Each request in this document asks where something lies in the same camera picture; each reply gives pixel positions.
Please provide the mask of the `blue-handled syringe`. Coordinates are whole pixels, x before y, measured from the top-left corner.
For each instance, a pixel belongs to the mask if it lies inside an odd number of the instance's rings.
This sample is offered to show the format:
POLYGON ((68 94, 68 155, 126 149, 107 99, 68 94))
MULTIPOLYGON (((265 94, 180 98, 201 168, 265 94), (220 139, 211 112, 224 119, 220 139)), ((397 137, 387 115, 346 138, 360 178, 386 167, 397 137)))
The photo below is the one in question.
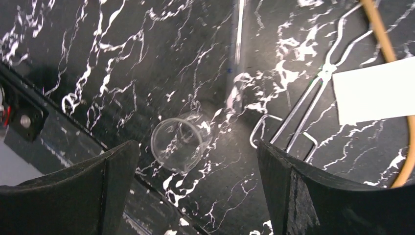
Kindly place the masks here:
POLYGON ((243 79, 246 73, 246 52, 250 24, 251 2, 234 0, 232 2, 231 44, 229 48, 229 65, 226 78, 225 110, 231 115, 242 113, 243 79))

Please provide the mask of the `white paper packet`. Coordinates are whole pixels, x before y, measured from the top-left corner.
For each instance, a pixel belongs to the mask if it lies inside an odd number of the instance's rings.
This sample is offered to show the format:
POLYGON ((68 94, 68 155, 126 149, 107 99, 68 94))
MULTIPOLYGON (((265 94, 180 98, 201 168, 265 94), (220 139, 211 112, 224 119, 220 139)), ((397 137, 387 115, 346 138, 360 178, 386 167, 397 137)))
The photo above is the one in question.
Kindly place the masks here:
POLYGON ((415 58, 332 75, 340 125, 412 116, 415 58))

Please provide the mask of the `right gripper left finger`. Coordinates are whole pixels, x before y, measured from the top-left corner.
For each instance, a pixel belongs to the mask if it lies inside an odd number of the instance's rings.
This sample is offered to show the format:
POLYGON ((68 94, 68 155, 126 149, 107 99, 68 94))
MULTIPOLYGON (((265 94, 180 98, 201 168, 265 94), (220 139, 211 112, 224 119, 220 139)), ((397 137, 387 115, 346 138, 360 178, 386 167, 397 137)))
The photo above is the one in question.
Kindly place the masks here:
POLYGON ((130 140, 17 186, 1 186, 1 234, 116 234, 139 156, 138 142, 130 140))

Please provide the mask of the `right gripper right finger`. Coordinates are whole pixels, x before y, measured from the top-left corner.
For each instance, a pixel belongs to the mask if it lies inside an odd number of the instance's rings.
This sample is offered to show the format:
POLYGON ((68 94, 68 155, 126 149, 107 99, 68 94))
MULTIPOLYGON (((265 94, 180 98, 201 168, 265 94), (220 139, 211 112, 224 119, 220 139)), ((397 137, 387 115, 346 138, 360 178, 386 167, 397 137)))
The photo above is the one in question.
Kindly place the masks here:
POLYGON ((257 158, 276 235, 412 235, 415 187, 377 188, 321 170, 268 142, 257 158))

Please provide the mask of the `glass beaker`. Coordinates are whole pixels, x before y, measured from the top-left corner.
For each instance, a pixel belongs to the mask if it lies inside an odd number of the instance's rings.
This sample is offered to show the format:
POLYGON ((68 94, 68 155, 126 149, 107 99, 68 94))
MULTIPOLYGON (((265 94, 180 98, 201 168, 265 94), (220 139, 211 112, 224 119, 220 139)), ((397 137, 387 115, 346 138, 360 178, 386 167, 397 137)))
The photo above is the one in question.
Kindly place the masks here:
POLYGON ((161 121, 152 132, 150 146, 160 165, 184 175, 201 160, 212 139, 207 113, 191 111, 161 121))

